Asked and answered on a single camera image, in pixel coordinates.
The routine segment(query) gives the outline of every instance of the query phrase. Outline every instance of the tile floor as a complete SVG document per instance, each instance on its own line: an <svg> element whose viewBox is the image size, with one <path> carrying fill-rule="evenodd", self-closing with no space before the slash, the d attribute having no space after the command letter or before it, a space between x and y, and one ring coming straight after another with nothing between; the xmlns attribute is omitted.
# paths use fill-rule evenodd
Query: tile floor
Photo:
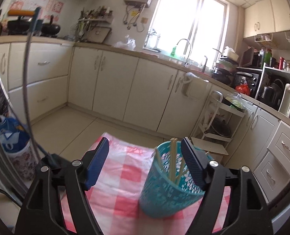
<svg viewBox="0 0 290 235"><path fill-rule="evenodd" d="M156 147L165 140L126 128L68 106L48 115L33 125L36 141L49 153L69 161L81 159L90 146L104 133L144 147Z"/></svg>

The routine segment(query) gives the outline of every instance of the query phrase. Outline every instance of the silver screw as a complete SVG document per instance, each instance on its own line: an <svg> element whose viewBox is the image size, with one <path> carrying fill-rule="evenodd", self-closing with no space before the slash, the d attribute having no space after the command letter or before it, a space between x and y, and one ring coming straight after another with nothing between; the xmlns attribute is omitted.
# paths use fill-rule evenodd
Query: silver screw
<svg viewBox="0 0 290 235"><path fill-rule="evenodd" d="M48 166L43 166L43 167L40 168L41 172L46 172L48 170L49 170Z"/></svg>
<svg viewBox="0 0 290 235"><path fill-rule="evenodd" d="M74 167L80 166L81 164L82 164L82 162L80 160L75 160L75 161L72 162L72 165Z"/></svg>
<svg viewBox="0 0 290 235"><path fill-rule="evenodd" d="M243 166L243 167L242 167L242 171L244 171L244 172L249 172L249 170L250 170L250 169L249 169L249 167L247 167L247 166Z"/></svg>
<svg viewBox="0 0 290 235"><path fill-rule="evenodd" d="M217 161L214 161L214 160L210 161L209 164L212 167L217 167L219 165L219 163Z"/></svg>

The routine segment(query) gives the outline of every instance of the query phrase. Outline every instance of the window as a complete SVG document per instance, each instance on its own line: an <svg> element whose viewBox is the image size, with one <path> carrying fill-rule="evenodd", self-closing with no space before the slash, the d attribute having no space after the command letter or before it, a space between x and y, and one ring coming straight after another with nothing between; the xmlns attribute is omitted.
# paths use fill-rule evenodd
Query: window
<svg viewBox="0 0 290 235"><path fill-rule="evenodd" d="M170 55L177 42L189 39L193 48L190 59L201 63L208 57L207 67L212 67L221 45L225 5L217 0L160 0L150 29L160 34L157 48ZM147 47L154 47L156 39L149 38ZM184 58L189 53L189 45L181 41L176 49L176 57Z"/></svg>

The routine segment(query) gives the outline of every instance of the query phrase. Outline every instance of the teal basket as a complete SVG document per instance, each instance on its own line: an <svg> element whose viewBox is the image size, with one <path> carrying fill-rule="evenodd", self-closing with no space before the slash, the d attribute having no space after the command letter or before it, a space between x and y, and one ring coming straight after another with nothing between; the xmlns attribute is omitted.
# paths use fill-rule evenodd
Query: teal basket
<svg viewBox="0 0 290 235"><path fill-rule="evenodd" d="M168 172L169 170L169 148L170 141L160 144L157 149L161 155L161 162L163 167ZM176 162L176 176L179 173L182 160L181 142L177 142L177 162ZM186 207L197 202L204 195L198 186L196 186L187 172L182 176L179 185L176 185L169 180L167 174L161 171L157 160L154 159L144 188L141 192L139 204L143 212L152 218L164 218L174 215L176 212L185 209Z"/></svg>

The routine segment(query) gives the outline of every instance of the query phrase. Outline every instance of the red and white checkered tablecloth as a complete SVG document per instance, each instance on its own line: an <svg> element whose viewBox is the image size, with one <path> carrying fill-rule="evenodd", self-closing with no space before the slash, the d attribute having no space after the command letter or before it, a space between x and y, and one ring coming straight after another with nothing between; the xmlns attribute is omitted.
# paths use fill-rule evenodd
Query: red and white checkered tablecloth
<svg viewBox="0 0 290 235"><path fill-rule="evenodd" d="M175 215L152 219L139 208L138 199L153 161L153 149L135 146L104 133L109 154L94 187L86 192L89 204L105 235L179 235L189 228L201 200ZM213 232L221 230L230 198L226 187ZM61 201L66 226L76 232L67 197Z"/></svg>

